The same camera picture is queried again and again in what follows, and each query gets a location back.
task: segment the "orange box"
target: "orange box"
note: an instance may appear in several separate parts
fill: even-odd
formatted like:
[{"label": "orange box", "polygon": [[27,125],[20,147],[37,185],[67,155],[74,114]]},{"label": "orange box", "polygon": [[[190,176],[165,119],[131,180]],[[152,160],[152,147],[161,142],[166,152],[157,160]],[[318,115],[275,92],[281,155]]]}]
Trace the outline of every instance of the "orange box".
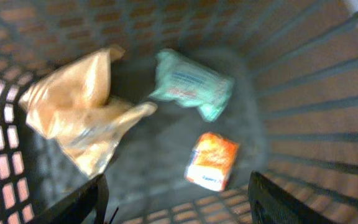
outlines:
[{"label": "orange box", "polygon": [[238,148],[238,143],[218,134],[203,134],[193,149],[185,178],[210,190],[224,190]]}]

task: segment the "green package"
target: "green package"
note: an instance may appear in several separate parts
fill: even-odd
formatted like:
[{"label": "green package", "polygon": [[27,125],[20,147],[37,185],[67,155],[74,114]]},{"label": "green package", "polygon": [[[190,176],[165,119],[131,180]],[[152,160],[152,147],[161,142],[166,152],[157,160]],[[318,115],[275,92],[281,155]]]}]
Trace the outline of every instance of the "green package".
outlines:
[{"label": "green package", "polygon": [[176,100],[185,108],[197,107],[203,119],[215,121],[225,109],[234,81],[172,49],[157,54],[156,90],[151,98]]}]

